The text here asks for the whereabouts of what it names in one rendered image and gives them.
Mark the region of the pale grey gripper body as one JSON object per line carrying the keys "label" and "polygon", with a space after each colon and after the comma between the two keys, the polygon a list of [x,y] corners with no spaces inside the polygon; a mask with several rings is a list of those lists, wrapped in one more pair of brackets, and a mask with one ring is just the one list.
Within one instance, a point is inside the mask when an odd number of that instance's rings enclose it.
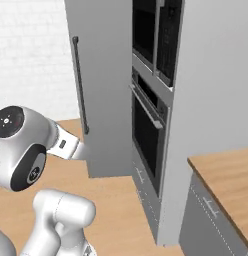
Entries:
{"label": "pale grey gripper body", "polygon": [[77,148],[72,155],[74,160],[88,160],[90,157],[89,148],[81,141],[78,142]]}

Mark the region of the grey counter cabinet drawer front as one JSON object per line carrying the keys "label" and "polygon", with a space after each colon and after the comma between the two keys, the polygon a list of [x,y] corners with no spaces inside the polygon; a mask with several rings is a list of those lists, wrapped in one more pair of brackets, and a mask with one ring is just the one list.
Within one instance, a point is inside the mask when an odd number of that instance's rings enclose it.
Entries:
{"label": "grey counter cabinet drawer front", "polygon": [[[216,219],[203,197],[219,211]],[[185,256],[248,256],[248,247],[196,174],[191,178],[179,244]]]}

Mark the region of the black oven door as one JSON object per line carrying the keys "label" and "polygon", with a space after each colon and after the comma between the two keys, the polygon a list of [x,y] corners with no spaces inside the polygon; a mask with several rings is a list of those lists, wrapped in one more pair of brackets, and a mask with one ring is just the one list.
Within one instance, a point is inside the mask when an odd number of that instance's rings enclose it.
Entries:
{"label": "black oven door", "polygon": [[170,108],[137,73],[132,74],[132,84],[150,101],[160,119],[162,129],[156,129],[135,95],[132,93],[132,138],[157,196],[160,196],[163,174],[163,153],[167,135]]}

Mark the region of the grey fridge door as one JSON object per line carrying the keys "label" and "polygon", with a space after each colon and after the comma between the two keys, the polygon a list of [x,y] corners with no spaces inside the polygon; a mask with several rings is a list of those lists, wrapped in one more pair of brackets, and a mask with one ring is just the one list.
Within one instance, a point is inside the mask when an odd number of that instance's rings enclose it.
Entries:
{"label": "grey fridge door", "polygon": [[[64,0],[91,178],[132,171],[132,0]],[[78,36],[89,133],[84,133],[72,37]]]}

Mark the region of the grey drawer below oven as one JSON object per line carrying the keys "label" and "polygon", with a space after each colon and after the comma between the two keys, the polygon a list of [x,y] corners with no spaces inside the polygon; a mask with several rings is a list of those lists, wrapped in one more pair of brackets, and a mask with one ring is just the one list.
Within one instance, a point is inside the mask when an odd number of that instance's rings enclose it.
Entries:
{"label": "grey drawer below oven", "polygon": [[[150,178],[143,166],[142,160],[135,146],[132,146],[132,162],[133,162],[133,180],[135,182],[138,196],[144,208],[148,224],[150,226],[155,243],[158,244],[159,217],[160,217],[160,201],[156,195]],[[141,184],[139,177],[135,171],[137,167],[141,171],[144,184]]]}

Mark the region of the black built-in microwave oven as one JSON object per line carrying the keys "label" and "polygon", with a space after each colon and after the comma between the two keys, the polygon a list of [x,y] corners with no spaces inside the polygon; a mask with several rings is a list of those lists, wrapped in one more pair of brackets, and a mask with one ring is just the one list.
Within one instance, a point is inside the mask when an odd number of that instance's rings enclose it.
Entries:
{"label": "black built-in microwave oven", "polygon": [[133,0],[133,53],[169,87],[176,67],[184,0]]}

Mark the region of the grey tall cabinet housing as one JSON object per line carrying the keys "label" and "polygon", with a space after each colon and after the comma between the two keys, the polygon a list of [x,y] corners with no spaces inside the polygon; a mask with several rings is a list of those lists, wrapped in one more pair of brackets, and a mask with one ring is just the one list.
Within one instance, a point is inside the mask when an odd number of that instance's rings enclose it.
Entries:
{"label": "grey tall cabinet housing", "polygon": [[248,147],[248,0],[185,0],[159,245],[176,245],[190,156]]}

